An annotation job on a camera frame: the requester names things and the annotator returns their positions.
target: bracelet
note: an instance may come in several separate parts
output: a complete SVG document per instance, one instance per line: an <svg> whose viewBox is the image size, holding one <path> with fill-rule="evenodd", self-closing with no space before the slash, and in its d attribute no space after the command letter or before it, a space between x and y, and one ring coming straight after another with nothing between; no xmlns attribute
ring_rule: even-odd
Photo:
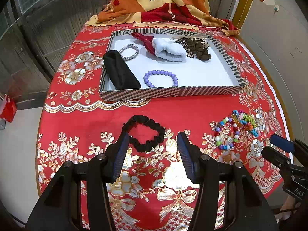
<svg viewBox="0 0 308 231"><path fill-rule="evenodd" d="M163 74L165 76L170 76L173 80L173 87L177 87L179 85L179 82L177 80L177 76L175 74L172 74L172 72L168 72L168 71L164 71L164 70L152 70L152 71L148 71L147 73L144 74L144 77L143 77L143 80L144 80L144 83L149 87L149 88L155 88L155 86L149 82L149 79L148 77L150 75L153 75L153 74Z"/></svg>
<svg viewBox="0 0 308 231"><path fill-rule="evenodd" d="M221 127L224 126L227 122L229 122L233 126L234 130L234 137L233 142L229 143L228 145L224 145L220 141L220 130ZM229 150L233 147L237 146L237 143L239 142L240 132L239 128L243 128L244 130L250 131L250 133L254 137L258 137L260 134L259 128L256 126L255 120L252 116L248 115L247 113L243 112L243 110L233 110L231 117L224 118L221 122L219 122L216 125L215 128L215 141L216 146L218 146L221 150Z"/></svg>
<svg viewBox="0 0 308 231"><path fill-rule="evenodd" d="M125 49L128 49L128 48L132 48L134 49L136 52L132 55L132 56L123 56L122 55L122 52L125 50ZM120 51L119 51L120 55L122 56L123 60L124 61L129 61L129 60L132 60L134 59L138 54L139 54L139 49L136 45L133 45L133 44L128 44L126 45L125 47L121 48Z"/></svg>
<svg viewBox="0 0 308 231"><path fill-rule="evenodd" d="M158 146L159 143L162 143L164 141L165 136L165 129L157 122L154 122L153 119L150 119L147 116L141 116L141 115L134 115L132 118L128 120L127 123L123 124L122 131L129 132L135 124L140 123L147 127L150 127L150 129L156 130L159 134L158 136L154 136L153 140L146 141L145 144L140 144L140 142L134 138L129 137L129 143L133 144L134 148L139 152L150 152L152 148Z"/></svg>

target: screw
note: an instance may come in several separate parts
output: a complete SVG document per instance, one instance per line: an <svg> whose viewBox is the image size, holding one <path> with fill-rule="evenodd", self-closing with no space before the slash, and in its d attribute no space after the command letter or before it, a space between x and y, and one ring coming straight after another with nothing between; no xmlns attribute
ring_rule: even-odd
<svg viewBox="0 0 308 231"><path fill-rule="evenodd" d="M236 161L234 165L237 166L238 168L243 167L243 164L240 161Z"/></svg>
<svg viewBox="0 0 308 231"><path fill-rule="evenodd" d="M66 162L64 163L64 167L69 167L69 166L71 166L72 164L73 164L72 161L66 161Z"/></svg>
<svg viewBox="0 0 308 231"><path fill-rule="evenodd" d="M104 160L106 158L105 154L98 154L97 155L98 160Z"/></svg>
<svg viewBox="0 0 308 231"><path fill-rule="evenodd" d="M210 156L209 155L202 155L201 159L205 160L205 161L208 161L210 159Z"/></svg>

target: black scrunchie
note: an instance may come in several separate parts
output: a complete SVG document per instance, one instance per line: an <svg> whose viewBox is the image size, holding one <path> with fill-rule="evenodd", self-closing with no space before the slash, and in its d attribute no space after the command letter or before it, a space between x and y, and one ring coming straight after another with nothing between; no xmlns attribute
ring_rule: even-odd
<svg viewBox="0 0 308 231"><path fill-rule="evenodd" d="M133 144L139 153L150 152L153 147L164 141L165 129L159 123L154 122L153 119L143 115L134 115L130 118L127 123L123 124L122 131L129 132L136 122L150 127L150 129L156 130L159 133L158 136L154 136L153 140L146 141L145 144L140 144L136 138L129 137L129 143Z"/></svg>

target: multicolored beaded bracelet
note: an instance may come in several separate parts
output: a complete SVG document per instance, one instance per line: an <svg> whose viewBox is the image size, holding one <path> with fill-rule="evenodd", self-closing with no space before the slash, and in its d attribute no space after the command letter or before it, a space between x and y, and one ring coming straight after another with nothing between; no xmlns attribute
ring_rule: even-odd
<svg viewBox="0 0 308 231"><path fill-rule="evenodd" d="M163 74L165 76L170 76L173 80L173 87L177 87L179 85L179 82L177 80L177 76L175 74L173 74L172 72L168 72L168 71L164 71L164 70L152 70L152 71L148 71L147 73L144 74L143 80L144 83L149 87L149 88L155 88L155 86L149 82L148 77L150 75L154 75L154 74Z"/></svg>
<svg viewBox="0 0 308 231"><path fill-rule="evenodd" d="M230 122L230 124L233 125L234 130L234 139L233 143L230 143L229 145L223 145L220 141L220 130L221 127L224 126L227 122ZM256 127L256 123L254 120L254 117L251 115L248 115L247 113L243 112L243 110L233 110L231 117L224 118L220 123L216 125L215 128L215 141L216 146L218 146L221 150L229 150L237 145L239 142L240 132L238 131L239 128L243 128L244 130L250 131L250 133L254 137L259 136L259 130Z"/></svg>

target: floral tablecloth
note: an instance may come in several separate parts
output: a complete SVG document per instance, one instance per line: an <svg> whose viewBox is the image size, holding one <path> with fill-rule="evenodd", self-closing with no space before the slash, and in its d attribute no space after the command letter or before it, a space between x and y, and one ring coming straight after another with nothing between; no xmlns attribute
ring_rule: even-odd
<svg viewBox="0 0 308 231"><path fill-rule="evenodd" d="M111 32L129 28L133 26L85 26L64 56L51 83L39 126L39 190L45 189L65 160L77 164L103 153L115 143L123 123L133 115L144 115L166 128L165 141L149 153L138 153L130 145L120 177L107 185L118 230L178 230L189 225L199 185L186 177L177 150L176 136L180 131L185 131L202 153L219 162L243 162L267 197L281 177L279 170L262 158L261 150L270 144L272 133L289 135L275 92L248 50L234 37L199 27L200 32L214 36L233 58L246 83L239 94L104 102L98 93L102 56ZM241 130L238 146L221 151L215 145L213 127L240 109L253 115L260 135L254 138ZM143 125L130 132L141 143L155 134ZM223 144L233 141L230 125L221 129L220 140ZM223 221L223 184L220 189L216 227ZM89 228L86 194L86 182L82 182L83 225Z"/></svg>

